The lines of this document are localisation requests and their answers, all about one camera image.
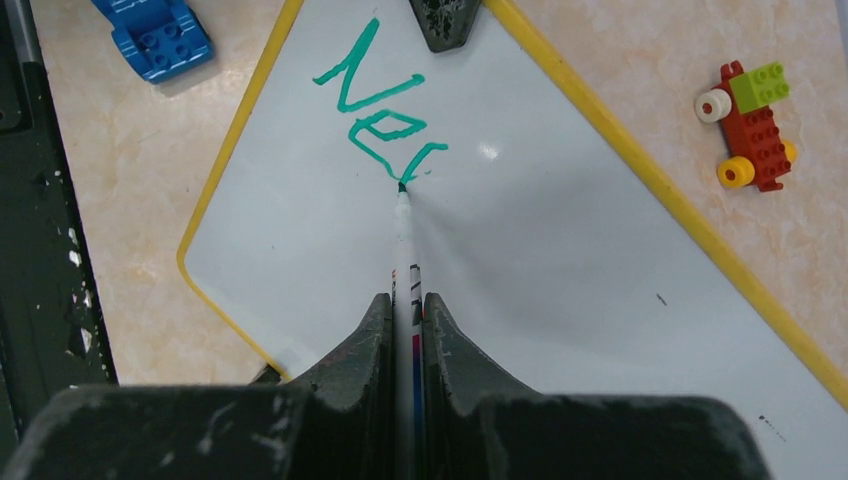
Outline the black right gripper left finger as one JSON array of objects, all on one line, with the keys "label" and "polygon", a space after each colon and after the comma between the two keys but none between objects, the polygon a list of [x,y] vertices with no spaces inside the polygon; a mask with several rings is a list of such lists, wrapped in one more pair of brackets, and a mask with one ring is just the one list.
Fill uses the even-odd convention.
[{"label": "black right gripper left finger", "polygon": [[392,305],[381,293],[285,384],[86,386],[55,397],[6,479],[391,479]]}]

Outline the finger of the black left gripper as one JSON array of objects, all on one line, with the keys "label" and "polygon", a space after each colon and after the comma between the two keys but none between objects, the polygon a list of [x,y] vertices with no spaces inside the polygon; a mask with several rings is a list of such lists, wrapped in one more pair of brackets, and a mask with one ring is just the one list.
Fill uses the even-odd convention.
[{"label": "finger of the black left gripper", "polygon": [[410,0],[428,49],[447,52],[467,42],[481,0]]}]

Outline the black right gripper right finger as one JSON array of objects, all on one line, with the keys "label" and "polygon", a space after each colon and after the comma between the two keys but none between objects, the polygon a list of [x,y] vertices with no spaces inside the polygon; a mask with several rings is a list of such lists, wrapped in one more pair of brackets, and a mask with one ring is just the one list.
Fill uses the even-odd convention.
[{"label": "black right gripper right finger", "polygon": [[423,307],[431,479],[767,479],[756,441],[707,397],[554,395],[505,371],[442,297]]}]

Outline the green white marker pen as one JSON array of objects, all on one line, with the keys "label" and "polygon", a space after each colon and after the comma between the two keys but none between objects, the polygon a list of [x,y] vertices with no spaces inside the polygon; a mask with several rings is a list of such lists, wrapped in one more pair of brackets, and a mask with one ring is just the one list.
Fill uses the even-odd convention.
[{"label": "green white marker pen", "polygon": [[399,479],[417,479],[422,471],[423,397],[420,366],[420,269],[416,260],[411,203],[405,183],[398,184],[393,270],[395,345],[396,469]]}]

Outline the yellow-framed whiteboard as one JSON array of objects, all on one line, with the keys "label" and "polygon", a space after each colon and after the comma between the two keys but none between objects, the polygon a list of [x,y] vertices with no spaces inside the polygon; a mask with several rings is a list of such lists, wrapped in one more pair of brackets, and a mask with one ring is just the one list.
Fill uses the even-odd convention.
[{"label": "yellow-framed whiteboard", "polygon": [[713,397],[775,477],[846,477],[846,378],[510,1],[449,53],[404,1],[286,2],[180,270],[301,374],[389,288],[401,179],[424,289],[509,373]]}]

